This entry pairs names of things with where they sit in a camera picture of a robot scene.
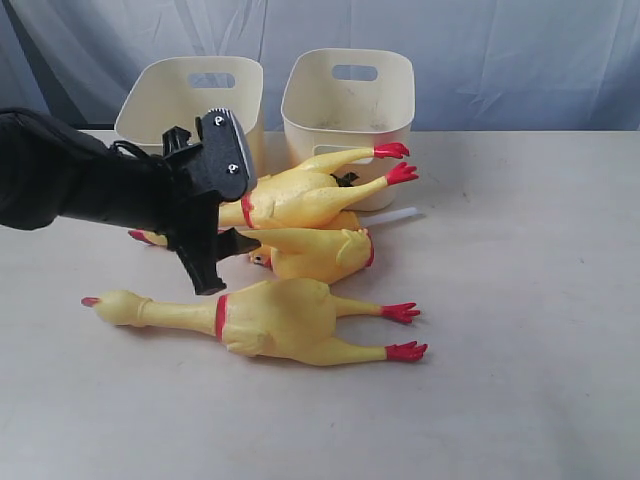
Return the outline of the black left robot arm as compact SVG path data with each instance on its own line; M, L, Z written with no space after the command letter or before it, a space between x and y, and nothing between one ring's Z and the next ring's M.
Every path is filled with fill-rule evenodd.
M165 236L198 295L225 288L219 261L248 253L259 241L224 232L219 207L256 187L249 146L232 111L195 120L198 141L172 127L163 152L125 140L105 145L48 115L1 111L1 223L31 231L69 217Z

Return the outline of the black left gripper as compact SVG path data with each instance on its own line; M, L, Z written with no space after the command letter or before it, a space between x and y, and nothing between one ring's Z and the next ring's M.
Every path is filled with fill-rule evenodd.
M218 207L224 203L216 195L197 194L191 175L200 144L198 137L181 127L162 135L162 160L171 173L169 225L149 234L149 242L176 253L196 295L213 295L227 288L217 272L217 260L250 253L260 241L236 228L218 231Z

